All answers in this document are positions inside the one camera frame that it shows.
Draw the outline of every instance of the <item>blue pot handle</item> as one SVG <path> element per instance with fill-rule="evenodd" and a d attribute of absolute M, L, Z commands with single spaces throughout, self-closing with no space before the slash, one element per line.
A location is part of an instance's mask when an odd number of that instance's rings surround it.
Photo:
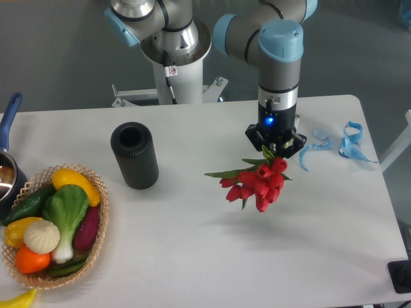
<path fill-rule="evenodd" d="M 23 95 L 21 93 L 15 93 L 10 98 L 6 112 L 0 122 L 0 150 L 8 151 L 8 135 L 22 99 Z"/>

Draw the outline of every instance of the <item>woven basket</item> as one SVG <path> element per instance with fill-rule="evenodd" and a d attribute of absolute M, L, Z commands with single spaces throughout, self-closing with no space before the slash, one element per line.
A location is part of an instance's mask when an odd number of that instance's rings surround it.
<path fill-rule="evenodd" d="M 109 199 L 107 196 L 107 189 L 101 180 L 101 178 L 92 170 L 87 169 L 83 166 L 72 166 L 64 164 L 63 166 L 50 167 L 43 172 L 36 174 L 29 182 L 26 182 L 24 187 L 21 189 L 20 194 L 17 196 L 14 201 L 14 205 L 20 203 L 22 199 L 36 191 L 39 187 L 42 187 L 44 184 L 51 182 L 51 177 L 54 172 L 60 168 L 70 168 L 76 170 L 77 172 L 84 175 L 88 178 L 97 188 L 100 193 L 100 224 L 98 227 L 98 234 L 96 241 L 94 242 L 92 248 L 90 249 L 89 256 L 85 262 L 85 266 L 77 271 L 76 273 L 71 274 L 70 276 L 63 278 L 50 278 L 47 276 L 45 271 L 41 271 L 34 274 L 24 275 L 17 271 L 15 267 L 15 255 L 18 251 L 17 248 L 13 248 L 3 244 L 3 261 L 6 264 L 6 268 L 9 271 L 9 275 L 13 277 L 14 280 L 20 282 L 21 285 L 27 287 L 33 287 L 35 289 L 55 289 L 57 287 L 64 286 L 70 282 L 75 281 L 78 277 L 82 276 L 96 260 L 97 255 L 100 251 L 101 244 L 104 240 L 105 229 L 109 220 Z M 83 255 L 84 252 L 74 251 L 74 257 Z"/>

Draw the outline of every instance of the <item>metal stand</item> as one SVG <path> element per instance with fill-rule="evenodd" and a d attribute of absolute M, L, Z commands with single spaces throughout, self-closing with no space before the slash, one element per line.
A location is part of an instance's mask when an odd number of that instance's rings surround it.
<path fill-rule="evenodd" d="M 204 85 L 202 102 L 212 103 L 217 101 L 224 101 L 222 92 L 224 91 L 228 82 L 229 81 L 225 78 L 217 77 L 211 85 Z M 159 98 L 157 89 L 117 91 L 116 86 L 114 84 L 112 85 L 112 88 L 115 101 L 113 102 L 113 104 L 111 104 L 111 106 L 116 108 L 136 107 L 139 106 L 138 102 L 150 101 Z"/>
<path fill-rule="evenodd" d="M 399 137 L 391 144 L 381 157 L 381 170 L 384 172 L 399 155 L 411 144 L 411 110 L 409 110 L 405 117 L 408 126 L 403 130 Z"/>

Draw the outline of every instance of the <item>yellow object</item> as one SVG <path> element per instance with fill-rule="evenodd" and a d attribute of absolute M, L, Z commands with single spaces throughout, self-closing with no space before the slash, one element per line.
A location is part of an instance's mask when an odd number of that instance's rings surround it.
<path fill-rule="evenodd" d="M 36 292 L 36 289 L 31 289 L 12 300 L 0 300 L 0 308 L 28 308 L 33 303 Z"/>
<path fill-rule="evenodd" d="M 75 170 L 61 168 L 54 172 L 51 181 L 53 182 L 55 189 L 59 189 L 67 184 L 78 185 L 84 189 L 87 197 L 89 197 L 91 207 L 95 207 L 100 203 L 100 194 L 98 193 L 97 188 L 95 188 L 85 176 Z"/>
<path fill-rule="evenodd" d="M 26 229 L 35 221 L 40 220 L 42 220 L 41 217 L 27 217 L 8 224 L 4 230 L 4 242 L 6 245 L 22 248 L 24 246 L 24 233 Z"/>

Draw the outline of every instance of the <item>green cucumber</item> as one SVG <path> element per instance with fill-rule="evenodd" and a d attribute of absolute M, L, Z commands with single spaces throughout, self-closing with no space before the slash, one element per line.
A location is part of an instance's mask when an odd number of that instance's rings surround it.
<path fill-rule="evenodd" d="M 62 278 L 70 276 L 73 273 L 76 273 L 85 266 L 85 260 L 77 262 L 74 264 L 68 264 L 67 266 L 61 266 L 58 268 L 53 268 L 48 270 L 48 276 L 50 278 Z"/>
<path fill-rule="evenodd" d="M 9 215 L 2 220 L 1 224 L 7 226 L 14 221 L 26 217 L 41 217 L 46 199 L 55 192 L 56 189 L 53 184 L 46 184 L 40 187 L 28 197 L 21 200 L 18 205 L 12 207 Z"/>

